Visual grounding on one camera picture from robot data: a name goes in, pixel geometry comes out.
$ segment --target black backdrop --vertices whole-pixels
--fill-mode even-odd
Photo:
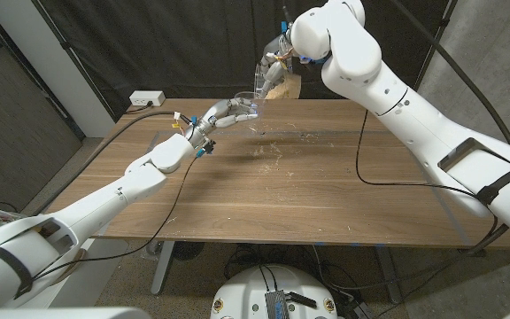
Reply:
[[[447,0],[401,0],[435,35]],[[289,0],[297,17],[325,1]],[[413,86],[429,45],[386,0],[362,0],[366,29],[383,60]],[[228,98],[253,87],[263,48],[281,32],[282,1],[42,0],[113,109],[115,120],[136,89],[166,97]],[[320,70],[296,67],[301,98],[337,98]]]

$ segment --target wire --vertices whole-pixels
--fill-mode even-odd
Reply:
[[[432,276],[430,276],[428,279],[426,279],[422,284],[419,284],[416,288],[412,289],[410,292],[407,292],[402,298],[401,300],[396,303],[395,305],[383,310],[379,315],[376,315],[375,318],[380,318],[382,315],[385,315],[387,314],[388,312],[390,312],[392,309],[402,305],[405,300],[410,297],[413,293],[419,291],[422,287],[424,287],[425,285],[427,285],[432,279],[434,279],[434,277],[436,277],[439,273],[441,273],[442,271],[444,271],[446,268],[441,268],[440,270],[438,270],[437,272],[435,272]]]
[[[131,111],[126,111],[125,114],[135,114],[135,113],[139,113],[140,111],[142,110],[145,110],[145,109],[148,109],[149,107],[152,106],[152,101],[149,101],[147,102],[147,105],[145,106],[142,106],[142,107],[139,107],[138,109],[136,110],[131,110]]]
[[[367,122],[367,114],[368,114],[368,111],[365,111],[365,117],[363,118],[363,125],[361,125],[361,131],[359,132],[358,150],[356,151],[356,154],[355,154],[355,173],[357,174],[358,178],[363,183],[366,183],[369,185],[376,185],[376,186],[428,186],[428,187],[446,189],[446,190],[450,190],[450,191],[457,191],[462,194],[466,194],[470,197],[477,198],[474,193],[471,193],[469,191],[460,190],[457,188],[453,188],[450,186],[437,185],[437,184],[431,184],[431,183],[374,183],[374,182],[369,182],[369,181],[366,181],[365,179],[363,179],[361,177],[361,174],[359,173],[359,150],[361,147],[361,140],[363,139],[363,132],[365,130],[365,124]]]
[[[89,164],[91,164],[91,162],[93,160],[96,159],[97,155],[99,155],[114,139],[116,139],[119,135],[121,135],[121,133],[125,132],[125,130],[130,128],[133,124],[137,123],[140,120],[143,120],[143,119],[146,119],[148,117],[151,117],[151,116],[156,116],[156,115],[173,115],[173,114],[174,114],[174,111],[156,111],[156,112],[146,113],[144,115],[139,116],[138,118],[134,118],[133,120],[131,120],[123,128],[120,128],[120,130],[117,131],[107,141],[103,142],[101,144],[101,146],[99,146],[96,149],[96,151],[88,158],[88,160],[86,160],[84,165],[82,165],[82,167],[80,167],[80,169],[78,169],[72,175],[72,177],[70,177],[68,179],[68,181],[66,181],[66,183],[64,183],[62,186],[60,186],[59,189],[57,189],[54,193],[52,193],[52,195],[50,195],[50,197],[39,208],[37,208],[35,210],[34,215],[38,215],[38,214],[42,213],[44,211],[44,209],[46,207],[48,207],[54,201],[54,199],[56,199],[58,197],[58,195],[60,195],[60,193],[62,193],[62,191],[64,191],[66,189],[66,187],[68,187],[68,185],[70,185],[84,171],[84,169],[86,169],[89,166]],[[184,122],[186,122],[186,124],[190,123],[190,120],[186,116],[181,115],[181,119]]]
[[[196,128],[196,124],[192,123],[192,133],[188,137],[188,141],[190,142],[190,139],[194,136],[194,129]]]
[[[7,205],[11,208],[13,208],[13,211],[15,211],[15,213],[18,213],[19,212],[19,209],[17,209],[17,207],[13,204],[10,204],[10,203],[7,203],[7,202],[0,202],[0,204],[4,204],[4,205]]]
[[[265,278],[265,274],[263,274],[263,269],[261,268],[261,265],[259,265],[259,271],[261,272],[261,275],[263,276],[263,280],[265,280],[265,286],[267,287],[267,292],[270,292],[269,285],[267,284],[267,279]]]
[[[168,212],[168,215],[166,216],[165,220],[163,221],[163,223],[160,225],[160,227],[158,227],[158,230],[155,232],[155,234],[151,237],[151,239],[149,239],[145,244],[141,245],[139,248],[136,248],[130,252],[127,252],[127,253],[120,253],[120,254],[117,254],[117,255],[113,255],[113,256],[109,256],[109,257],[100,257],[100,258],[88,258],[88,259],[85,259],[85,260],[77,260],[77,261],[69,261],[65,264],[62,264],[60,266],[57,266],[55,268],[52,268],[51,270],[47,270],[39,275],[36,275],[33,280],[36,280],[36,279],[39,279],[43,276],[46,276],[48,275],[49,273],[53,272],[53,271],[56,271],[56,270],[59,270],[63,267],[66,267],[66,266],[69,266],[69,265],[72,265],[74,263],[78,263],[78,262],[83,262],[83,261],[106,261],[106,260],[110,260],[110,259],[115,259],[115,258],[119,258],[119,257],[123,257],[123,256],[127,256],[131,253],[136,253],[138,251],[140,251],[141,249],[143,249],[144,247],[146,247],[150,242],[152,242],[155,237],[159,234],[160,230],[166,225],[166,222],[168,221],[168,218],[171,216],[171,214],[173,213],[173,210],[174,208],[176,207],[176,203],[178,203],[178,198],[181,196],[181,192],[182,192],[182,187],[184,186],[184,181],[186,181],[186,176],[188,176],[188,172],[190,171],[190,169],[192,168],[192,164],[194,164],[194,162],[196,161],[196,157],[192,160],[192,162],[190,162],[190,165],[188,166],[188,169],[186,170],[186,173],[184,173],[184,177],[182,178],[182,183],[181,183],[181,187],[180,189],[178,190],[178,193],[176,193],[176,199],[174,200],[174,204],[173,206],[171,207],[170,211]]]
[[[274,278],[274,273],[273,273],[273,270],[271,270],[269,267],[267,267],[267,265],[263,265],[263,267],[265,267],[270,273],[271,273],[271,276],[273,276],[273,282],[274,282],[274,290],[276,292],[279,291],[279,288],[278,288],[278,285],[276,284],[276,278]]]
[[[491,118],[495,121],[501,133],[506,139],[506,142],[510,144],[510,131],[501,120],[501,117],[491,104],[491,102],[485,97],[485,95],[477,88],[475,83],[471,81],[469,76],[461,69],[461,67],[456,63],[456,61],[450,56],[450,54],[444,49],[444,47],[432,36],[432,34],[418,21],[412,13],[410,13],[404,5],[402,5],[399,0],[389,0],[391,1],[400,11],[403,13],[413,25],[424,35],[424,37],[432,44],[438,53],[448,62],[448,65],[456,72],[456,74],[460,77],[460,79],[466,83],[467,87],[474,92],[475,96],[481,101],[483,106],[487,109],[487,112],[491,115]]]
[[[405,281],[405,280],[414,279],[414,278],[416,278],[418,276],[427,275],[427,274],[430,274],[430,273],[435,272],[435,271],[437,272],[437,271],[440,271],[440,270],[442,270],[444,268],[447,268],[448,266],[452,265],[453,263],[455,263],[457,261],[461,261],[461,260],[463,260],[464,258],[466,258],[468,256],[471,256],[471,255],[474,255],[475,253],[480,252],[483,248],[485,248],[486,246],[491,244],[493,241],[495,241],[501,235],[505,234],[505,232],[508,229],[509,229],[509,227],[507,225],[502,224],[495,231],[493,231],[490,236],[484,237],[479,243],[477,243],[473,247],[467,249],[463,253],[460,253],[460,254],[456,255],[455,257],[452,257],[452,258],[450,258],[450,259],[448,259],[446,261],[438,262],[438,263],[436,263],[436,264],[434,264],[432,266],[426,267],[423,270],[419,270],[417,272],[414,272],[414,273],[406,275],[406,276],[394,278],[394,279],[391,279],[391,280],[381,281],[381,282],[375,283],[375,284],[365,284],[365,285],[353,286],[353,287],[349,287],[349,286],[348,287],[343,287],[343,286],[336,285],[336,284],[333,284],[333,285],[336,288],[339,288],[339,289],[361,290],[361,289],[369,289],[369,288],[375,288],[375,287],[379,287],[379,286],[385,286],[387,284],[399,283],[399,282],[402,282],[402,281]]]

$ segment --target gray wall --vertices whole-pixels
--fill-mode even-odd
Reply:
[[[510,129],[510,1],[459,0],[441,43]],[[419,93],[450,119],[502,138],[475,95],[436,53]]]
[[[0,23],[84,134],[106,136],[115,124],[112,117],[33,3],[0,1]]]

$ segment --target wall outlet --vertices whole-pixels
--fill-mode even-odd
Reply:
[[[134,106],[145,106],[149,102],[152,102],[153,106],[161,106],[166,98],[163,91],[135,91],[129,99]]]

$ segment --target wooden table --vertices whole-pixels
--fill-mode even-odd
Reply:
[[[202,116],[217,100],[168,99],[154,110]],[[160,240],[466,247],[491,218],[463,211],[428,187],[371,186],[355,174],[365,109],[348,100],[270,100],[262,120],[210,135]],[[125,115],[112,132],[138,115]],[[54,202],[59,210],[123,175],[133,160],[179,130],[171,116],[142,120],[118,137]],[[157,194],[118,215],[105,238],[149,238],[165,220],[186,167]],[[374,117],[359,171],[372,182],[425,182],[410,152]],[[510,231],[492,244],[510,247]]]

